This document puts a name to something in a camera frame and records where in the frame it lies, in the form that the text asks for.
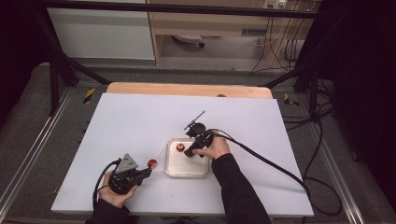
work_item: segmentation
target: tray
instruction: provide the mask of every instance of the tray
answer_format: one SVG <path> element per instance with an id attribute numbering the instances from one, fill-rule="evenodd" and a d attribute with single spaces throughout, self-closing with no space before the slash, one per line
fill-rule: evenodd
<path id="1" fill-rule="evenodd" d="M 209 158 L 193 156 L 188 158 L 184 152 L 176 149 L 177 144 L 182 143 L 185 150 L 189 148 L 193 139 L 190 138 L 172 138 L 168 142 L 166 150 L 166 173 L 172 177 L 178 178 L 200 178 L 209 173 Z"/>

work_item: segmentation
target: red ball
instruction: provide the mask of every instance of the red ball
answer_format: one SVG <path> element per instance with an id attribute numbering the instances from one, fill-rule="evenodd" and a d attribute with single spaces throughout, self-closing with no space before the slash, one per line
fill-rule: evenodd
<path id="1" fill-rule="evenodd" d="M 176 149 L 177 149 L 177 151 L 182 152 L 182 151 L 184 151 L 184 145 L 179 143 L 179 144 L 177 144 Z"/>
<path id="2" fill-rule="evenodd" d="M 149 160 L 149 162 L 148 162 L 148 168 L 150 170 L 154 170 L 155 167 L 157 167 L 157 165 L 158 165 L 158 163 L 156 160 Z"/>

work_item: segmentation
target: person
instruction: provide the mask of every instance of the person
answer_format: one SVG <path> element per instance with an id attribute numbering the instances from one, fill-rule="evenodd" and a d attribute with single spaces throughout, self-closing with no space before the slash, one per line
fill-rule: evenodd
<path id="1" fill-rule="evenodd" d="M 212 171 L 221 186 L 221 198 L 228 224 L 270 224 L 270 218 L 254 188 L 242 174 L 225 139 L 215 136 L 210 147 L 192 151 L 212 159 Z M 105 175 L 107 185 L 110 173 Z M 110 188 L 99 191 L 99 203 L 92 218 L 86 224 L 124 223 L 129 211 L 124 203 L 134 197 L 136 186 L 125 195 L 118 195 Z"/>

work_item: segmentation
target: gray floor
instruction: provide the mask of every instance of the gray floor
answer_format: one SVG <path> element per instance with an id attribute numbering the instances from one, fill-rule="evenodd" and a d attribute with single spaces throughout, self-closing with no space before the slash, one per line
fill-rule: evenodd
<path id="1" fill-rule="evenodd" d="M 196 46 L 178 43 L 168 37 L 165 39 L 163 64 L 160 66 L 147 63 L 143 65 L 124 63 L 118 64 L 118 68 L 111 67 L 111 64 L 103 68 L 97 63 L 92 70 L 117 81 L 256 86 L 285 72 L 285 70 L 275 70 L 250 75 L 247 71 L 254 67 L 260 55 L 260 49 L 246 39 L 209 37 L 205 42 L 205 47 L 198 49 Z M 261 63 L 261 68 L 265 68 L 265 63 Z M 86 218 L 86 216 L 65 216 L 50 211 L 56 197 L 55 190 L 62 185 L 68 167 L 78 150 L 78 141 L 82 139 L 83 131 L 89 125 L 87 121 L 91 119 L 101 93 L 106 90 L 106 86 L 98 86 L 89 78 L 80 76 L 84 82 L 73 90 L 59 123 L 52 131 L 49 141 L 8 210 L 7 221 L 9 222 L 17 220 L 21 223 L 83 223 Z M 283 101 L 285 92 L 290 95 L 291 100 L 298 100 L 291 88 L 293 82 L 294 80 L 290 79 L 280 87 L 274 88 L 274 97 L 278 99 L 282 115 L 304 116 L 304 111 L 300 106 L 286 105 Z M 82 101 L 90 86 L 96 87 L 96 92 L 90 103 L 84 105 Z M 0 172 L 0 192 L 6 190 L 10 178 L 17 172 L 24 156 L 44 126 L 49 111 L 49 72 L 48 67 L 40 66 L 33 72 L 32 80 L 21 100 L 13 108 L 6 125 L 0 130 L 0 160 L 3 161 L 3 167 L 5 167 Z M 396 223 L 394 211 L 390 208 L 367 166 L 351 159 L 349 145 L 344 132 L 338 125 L 337 118 L 327 117 L 322 122 L 326 141 L 332 149 L 332 154 L 366 223 Z M 303 171 L 317 141 L 309 125 L 290 131 L 289 137 L 297 163 Z M 320 178 L 328 184 L 332 183 L 320 155 L 315 159 L 309 175 Z M 336 200 L 333 194 L 316 184 L 308 185 L 314 193 L 314 203 L 324 210 L 334 211 Z M 195 221 L 223 223 L 223 220 L 218 218 L 201 217 Z M 160 217 L 142 217 L 139 221 L 139 223 L 146 224 L 172 222 L 175 221 Z M 300 223 L 301 220 L 276 219 L 276 223 L 291 222 Z M 348 223 L 348 218 L 344 212 L 336 217 L 328 217 L 315 211 L 315 216 L 309 218 L 307 222 Z"/>

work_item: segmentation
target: white tabletop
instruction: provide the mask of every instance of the white tabletop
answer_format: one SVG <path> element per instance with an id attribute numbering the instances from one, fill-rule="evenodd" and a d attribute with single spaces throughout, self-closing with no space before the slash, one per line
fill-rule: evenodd
<path id="1" fill-rule="evenodd" d="M 204 96 L 105 93 L 51 208 L 65 214 L 92 211 L 92 193 L 103 169 L 129 153 L 139 164 L 157 159 L 167 142 L 186 137 L 183 129 L 197 122 L 221 129 L 301 178 L 276 100 Z M 303 188 L 287 175 L 229 143 L 232 153 L 272 217 L 313 216 Z M 210 171 L 205 178 L 179 179 L 159 166 L 125 205 L 134 215 L 223 215 L 220 186 Z"/>

